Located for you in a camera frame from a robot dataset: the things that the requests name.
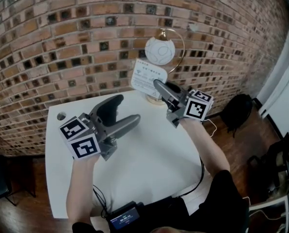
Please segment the black sleeve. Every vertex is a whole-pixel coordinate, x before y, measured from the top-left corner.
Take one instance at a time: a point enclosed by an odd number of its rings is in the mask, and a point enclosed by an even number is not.
[[[248,204],[238,193],[230,172],[224,170],[215,175],[205,202],[190,216],[189,230],[245,233],[248,222]]]
[[[73,233],[103,233],[103,231],[96,231],[94,227],[87,223],[74,223],[72,225]]]

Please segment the brown floor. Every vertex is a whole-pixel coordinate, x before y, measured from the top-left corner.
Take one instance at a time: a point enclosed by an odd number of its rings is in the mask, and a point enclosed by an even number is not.
[[[231,133],[227,133],[220,117],[215,117],[212,121],[218,127],[213,139],[222,148],[231,164],[231,173],[240,194],[243,197],[247,195],[253,197],[255,194],[248,191],[246,161],[252,155],[261,156],[266,153],[268,147],[279,140],[278,136],[268,120],[259,118],[256,109],[253,109],[249,119],[236,132],[235,138]],[[214,129],[210,122],[206,122],[205,127],[209,132]],[[16,162],[11,168],[16,171],[12,173],[18,173],[24,166],[25,168],[30,167],[30,170],[25,171],[25,175],[31,176],[29,180],[34,179],[37,198],[34,199],[26,192],[20,192],[14,195],[14,200],[18,203],[17,207],[14,207],[6,199],[0,199],[0,232],[71,232],[71,226],[67,220],[53,219],[52,217],[44,158]]]

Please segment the digital display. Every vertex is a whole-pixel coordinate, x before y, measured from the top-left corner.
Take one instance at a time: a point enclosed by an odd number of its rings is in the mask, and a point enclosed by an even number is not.
[[[138,218],[139,218],[139,214],[136,208],[132,208],[126,211],[125,213],[123,213],[122,215],[117,216],[114,219],[111,219],[110,222],[117,230],[119,230],[123,228],[124,226],[130,224],[131,222],[135,221]]]

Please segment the white table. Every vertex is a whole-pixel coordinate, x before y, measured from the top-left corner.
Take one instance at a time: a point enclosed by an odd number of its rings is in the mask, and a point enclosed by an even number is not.
[[[117,119],[140,114],[139,125],[117,140],[118,149],[108,161],[102,157],[94,169],[94,185],[105,195],[112,210],[131,202],[149,204],[198,182],[201,165],[198,152],[181,126],[175,129],[166,119],[165,106],[149,103],[138,91],[121,93]],[[89,113],[106,95],[52,106],[48,112],[46,136],[46,174],[48,196],[54,218],[67,218],[66,197],[72,170],[72,156],[61,139],[58,128],[73,116]],[[57,115],[66,113],[59,121]],[[198,208],[207,196],[210,182],[198,200]],[[195,192],[186,199],[199,197]]]

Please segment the black bag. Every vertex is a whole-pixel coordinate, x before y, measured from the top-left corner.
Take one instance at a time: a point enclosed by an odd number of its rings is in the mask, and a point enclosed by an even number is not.
[[[252,110],[252,99],[249,95],[236,95],[222,110],[220,116],[227,125],[227,132],[232,131],[235,137],[236,130],[248,119]]]

